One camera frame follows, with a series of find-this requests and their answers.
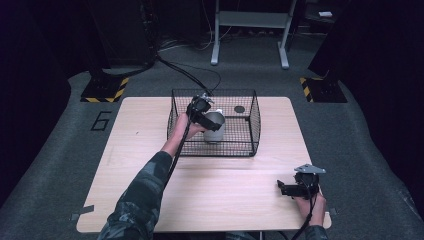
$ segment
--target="gray floor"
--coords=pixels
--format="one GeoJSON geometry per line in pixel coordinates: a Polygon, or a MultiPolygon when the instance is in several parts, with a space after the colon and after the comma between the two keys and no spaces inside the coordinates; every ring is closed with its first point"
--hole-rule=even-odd
{"type": "MultiPolygon", "coordinates": [[[[280,67],[278,40],[262,37],[222,43],[215,67],[210,65],[211,46],[203,51],[173,48],[160,55],[218,72],[222,77],[218,88],[252,88],[259,96],[291,99],[312,163],[327,170],[321,186],[328,208],[337,212],[328,229],[330,239],[424,239],[423,221],[414,212],[403,183],[371,141],[349,90],[341,84],[349,101],[346,104],[306,101],[299,78],[315,76],[307,66],[322,37],[297,36],[288,53],[289,70],[280,67]]],[[[218,81],[214,73],[184,68],[210,88],[218,81]]],[[[65,112],[0,210],[0,239],[96,238],[96,234],[78,233],[77,222],[70,216],[83,207],[122,99],[118,103],[80,102],[88,81],[88,73],[69,79],[72,95],[65,112]],[[90,131],[100,111],[111,111],[104,115],[110,122],[105,131],[90,131]]],[[[123,97],[170,96],[173,88],[198,86],[158,62],[131,77],[123,97]]],[[[269,232],[267,239],[283,238],[269,232]]]]}

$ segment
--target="dark wall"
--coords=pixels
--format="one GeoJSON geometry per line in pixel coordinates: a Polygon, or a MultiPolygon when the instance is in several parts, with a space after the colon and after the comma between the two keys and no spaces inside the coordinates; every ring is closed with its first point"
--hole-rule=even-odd
{"type": "Polygon", "coordinates": [[[87,70],[60,2],[2,1],[0,205],[47,140],[87,70]]]}
{"type": "Polygon", "coordinates": [[[361,106],[375,145],[424,217],[422,9],[419,0],[353,0],[310,69],[338,72],[361,106]]]}

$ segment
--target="black stand base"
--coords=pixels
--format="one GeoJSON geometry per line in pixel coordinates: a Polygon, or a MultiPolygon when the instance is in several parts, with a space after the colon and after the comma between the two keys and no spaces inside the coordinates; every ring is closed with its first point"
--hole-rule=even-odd
{"type": "Polygon", "coordinates": [[[81,102],[116,102],[121,97],[128,78],[102,74],[101,77],[91,77],[81,102]]]}
{"type": "Polygon", "coordinates": [[[301,78],[306,100],[308,102],[347,103],[337,82],[323,79],[301,78]]]}

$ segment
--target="camouflage sleeve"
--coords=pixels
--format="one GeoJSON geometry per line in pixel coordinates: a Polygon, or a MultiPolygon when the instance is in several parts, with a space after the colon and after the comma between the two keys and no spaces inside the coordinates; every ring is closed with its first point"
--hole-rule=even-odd
{"type": "Polygon", "coordinates": [[[98,239],[152,239],[172,157],[158,152],[119,198],[98,239]]]}
{"type": "Polygon", "coordinates": [[[328,240],[327,233],[322,226],[313,225],[305,229],[306,240],[328,240]]]}

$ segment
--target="yellow warning stripe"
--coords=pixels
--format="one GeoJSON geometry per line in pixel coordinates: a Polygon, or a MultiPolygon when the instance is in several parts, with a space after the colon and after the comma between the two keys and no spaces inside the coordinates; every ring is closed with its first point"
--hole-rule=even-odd
{"type": "Polygon", "coordinates": [[[115,97],[113,98],[81,98],[81,102],[117,102],[124,94],[125,87],[129,81],[129,78],[122,80],[119,90],[116,92],[115,97]]]}
{"type": "Polygon", "coordinates": [[[306,84],[306,79],[305,78],[300,78],[300,83],[302,84],[303,93],[305,94],[306,100],[308,102],[314,102],[314,99],[312,98],[312,95],[311,95],[311,91],[309,90],[309,87],[306,84]]]}

